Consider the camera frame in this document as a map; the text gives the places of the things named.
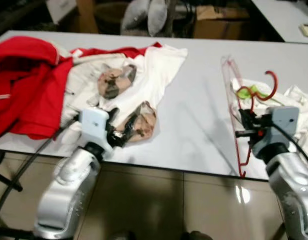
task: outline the tiled floor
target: tiled floor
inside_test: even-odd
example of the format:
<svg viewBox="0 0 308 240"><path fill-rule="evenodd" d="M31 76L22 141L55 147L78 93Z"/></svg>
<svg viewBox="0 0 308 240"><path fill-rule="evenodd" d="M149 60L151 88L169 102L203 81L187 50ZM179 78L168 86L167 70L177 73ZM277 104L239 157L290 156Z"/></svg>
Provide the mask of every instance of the tiled floor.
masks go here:
<svg viewBox="0 0 308 240"><path fill-rule="evenodd" d="M33 163L20 180L24 191L11 192L1 221L11 228L33 227L58 160L39 157ZM23 156L7 154L0 173L10 178L23 162ZM4 189L0 183L0 194ZM266 182L106 163L86 206L76 240L106 240L121 230L134 231L138 240L178 240L185 230L213 240L287 239L273 238L282 216Z"/></svg>

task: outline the table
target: table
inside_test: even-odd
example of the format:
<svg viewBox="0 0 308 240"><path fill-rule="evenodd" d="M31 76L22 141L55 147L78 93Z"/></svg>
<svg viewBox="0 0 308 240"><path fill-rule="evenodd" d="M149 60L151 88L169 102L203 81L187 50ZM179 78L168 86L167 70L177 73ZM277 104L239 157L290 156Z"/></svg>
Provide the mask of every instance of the table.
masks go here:
<svg viewBox="0 0 308 240"><path fill-rule="evenodd" d="M145 47L158 41L187 48L188 57L158 106L158 122L152 138L117 148L109 162L173 169L209 175L238 176L233 129L221 70L221 57L232 55L244 78L265 81L266 70L279 77L278 91L295 84L308 90L308 44L184 38L150 38L82 33L9 31L0 41L23 35L53 40L67 49L115 49L127 44ZM34 153L42 140L7 133L0 150ZM76 146L60 144L60 138L41 154L69 156ZM246 176L268 179L265 164L252 158Z"/></svg>
<svg viewBox="0 0 308 240"><path fill-rule="evenodd" d="M299 28L301 24L308 24L308 6L304 2L251 1L285 42L308 44L308 37Z"/></svg>

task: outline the cushion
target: cushion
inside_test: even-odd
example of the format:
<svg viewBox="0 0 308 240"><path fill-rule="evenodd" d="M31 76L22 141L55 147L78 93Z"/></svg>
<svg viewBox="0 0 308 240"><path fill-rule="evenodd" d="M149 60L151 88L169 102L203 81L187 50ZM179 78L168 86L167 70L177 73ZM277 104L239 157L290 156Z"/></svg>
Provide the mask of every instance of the cushion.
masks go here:
<svg viewBox="0 0 308 240"><path fill-rule="evenodd" d="M133 0L127 7L121 24L121 30L133 29L146 19L150 0Z"/></svg>
<svg viewBox="0 0 308 240"><path fill-rule="evenodd" d="M150 36L158 34L168 17L168 6L165 0L152 0L148 10L147 27Z"/></svg>

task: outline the red clothing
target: red clothing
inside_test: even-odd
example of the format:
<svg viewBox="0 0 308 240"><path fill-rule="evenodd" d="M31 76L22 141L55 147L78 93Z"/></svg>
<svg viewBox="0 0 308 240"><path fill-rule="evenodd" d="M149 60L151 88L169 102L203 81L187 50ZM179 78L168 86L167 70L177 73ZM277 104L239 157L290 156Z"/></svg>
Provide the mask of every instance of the red clothing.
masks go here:
<svg viewBox="0 0 308 240"><path fill-rule="evenodd" d="M17 36L0 43L0 135L50 137L59 128L71 67L72 59L46 41Z"/></svg>
<svg viewBox="0 0 308 240"><path fill-rule="evenodd" d="M161 48L162 45L159 42L156 42L153 45L151 45L151 47ZM97 49L97 48L89 48L89 49L77 48L77 49L83 52L83 54L80 55L80 57L86 57L86 56L98 55L98 54L124 54L128 58L134 59L138 55L144 56L146 49L148 49L148 47L139 48L139 49L135 47L123 47L123 48L119 48L115 50L102 50L102 49Z"/></svg>

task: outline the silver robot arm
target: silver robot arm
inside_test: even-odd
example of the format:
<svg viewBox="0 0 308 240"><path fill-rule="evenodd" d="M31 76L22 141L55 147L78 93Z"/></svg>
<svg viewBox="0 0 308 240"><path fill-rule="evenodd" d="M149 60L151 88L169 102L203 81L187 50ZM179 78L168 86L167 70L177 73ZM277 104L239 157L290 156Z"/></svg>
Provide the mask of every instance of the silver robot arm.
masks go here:
<svg viewBox="0 0 308 240"><path fill-rule="evenodd" d="M284 224L290 240L308 240L308 163L296 152L289 152L289 136L296 131L299 110L295 107L269 108L257 118L241 110L245 131L236 137L250 137L254 156L266 164L269 184L281 203Z"/></svg>
<svg viewBox="0 0 308 240"><path fill-rule="evenodd" d="M108 112L96 107L81 112L81 138L87 144L57 164L52 182L38 206L33 230L36 238L59 240L74 237L86 197L96 183L102 154L113 150L109 142L116 146L122 143L114 132L110 136L109 119Z"/></svg>

